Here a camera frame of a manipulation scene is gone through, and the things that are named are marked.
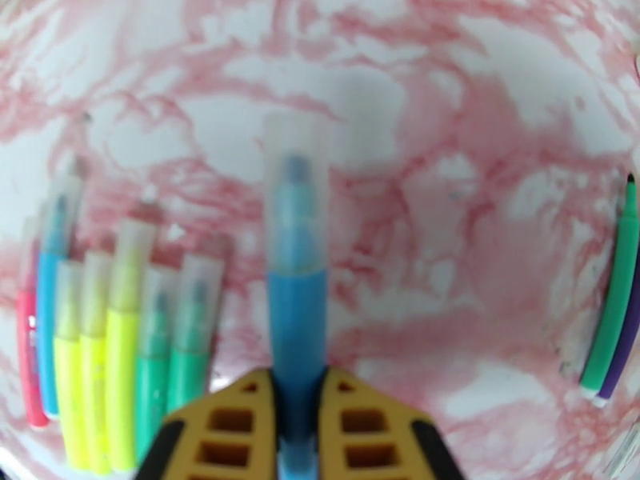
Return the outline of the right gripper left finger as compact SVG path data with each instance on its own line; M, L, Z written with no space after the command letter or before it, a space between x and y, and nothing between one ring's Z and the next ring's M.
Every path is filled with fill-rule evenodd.
M275 479L271 375L256 369L168 414L136 479Z

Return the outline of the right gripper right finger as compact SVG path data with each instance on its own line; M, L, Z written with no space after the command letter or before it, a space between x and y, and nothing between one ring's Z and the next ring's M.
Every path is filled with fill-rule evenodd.
M320 479L463 479L434 420L331 367L318 403Z

